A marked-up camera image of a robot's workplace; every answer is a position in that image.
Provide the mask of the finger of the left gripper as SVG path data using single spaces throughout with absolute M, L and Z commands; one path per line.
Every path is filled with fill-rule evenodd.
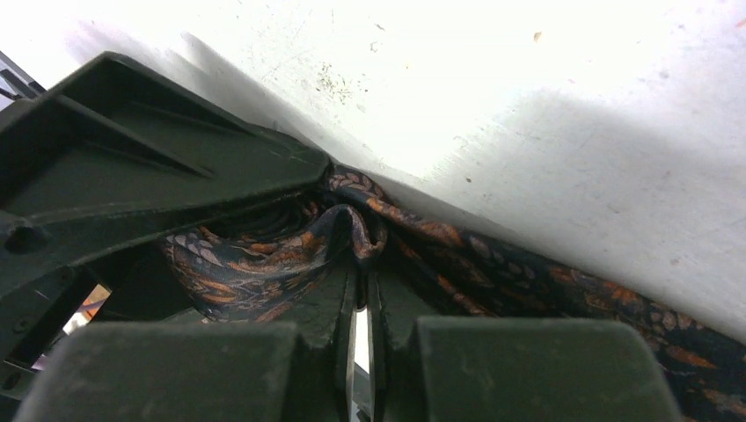
M 106 52 L 1 112 L 1 292 L 303 192 L 329 165 Z
M 136 246 L 65 266 L 1 299 L 1 405 L 17 408 L 70 324 L 203 324 L 165 255 Z

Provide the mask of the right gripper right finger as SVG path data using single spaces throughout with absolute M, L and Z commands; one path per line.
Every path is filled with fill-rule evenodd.
M 654 355 L 610 321 L 441 316 L 368 279 L 376 421 L 679 421 Z

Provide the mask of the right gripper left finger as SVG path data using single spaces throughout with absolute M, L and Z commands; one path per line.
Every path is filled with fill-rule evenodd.
M 18 421 L 346 421 L 357 271 L 334 266 L 269 323 L 127 322 L 75 331 Z

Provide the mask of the dark orange paisley tie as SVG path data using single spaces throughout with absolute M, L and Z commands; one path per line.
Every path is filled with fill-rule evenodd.
M 307 193 L 170 234 L 160 248 L 193 304 L 216 322 L 267 322 L 340 258 L 385 256 L 427 302 L 477 317 L 582 317 L 631 325 L 687 421 L 745 418 L 745 346 L 631 289 L 397 206 L 367 175 L 334 166 Z

